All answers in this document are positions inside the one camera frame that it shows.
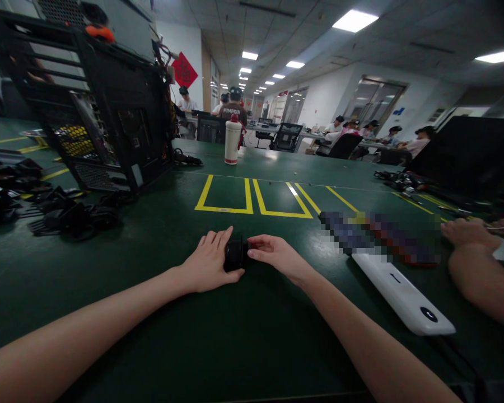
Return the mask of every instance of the orange component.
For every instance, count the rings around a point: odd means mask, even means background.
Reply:
[[[116,42],[116,38],[112,31],[103,25],[87,25],[86,32],[98,39],[104,39],[106,43]]]

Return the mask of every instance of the black hat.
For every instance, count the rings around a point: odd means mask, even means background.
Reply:
[[[239,87],[231,87],[230,88],[230,99],[232,101],[239,101],[241,99],[242,89]]]

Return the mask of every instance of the white bottle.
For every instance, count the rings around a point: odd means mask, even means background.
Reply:
[[[224,152],[224,162],[228,165],[237,165],[242,130],[244,128],[237,114],[231,115],[231,119],[226,122],[226,150]]]

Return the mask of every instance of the ceiling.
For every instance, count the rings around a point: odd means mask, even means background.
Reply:
[[[282,90],[355,62],[466,85],[504,85],[504,63],[475,57],[504,50],[504,10],[488,0],[155,0],[160,21],[197,26],[228,85]],[[351,9],[380,18],[352,33],[332,28]],[[423,48],[411,43],[432,46]],[[257,60],[241,57],[259,54]],[[286,67],[291,60],[306,63]],[[251,68],[239,81],[241,67]],[[284,79],[273,78],[282,74]],[[269,86],[265,81],[275,82]]]

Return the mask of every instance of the forearm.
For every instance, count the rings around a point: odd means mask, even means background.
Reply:
[[[301,284],[377,402],[459,402],[411,352],[319,274]]]
[[[56,400],[138,323],[187,292],[170,269],[6,345],[0,349],[0,402]]]
[[[449,269],[463,296],[504,324],[504,268],[491,250],[479,244],[457,248],[450,258]]]

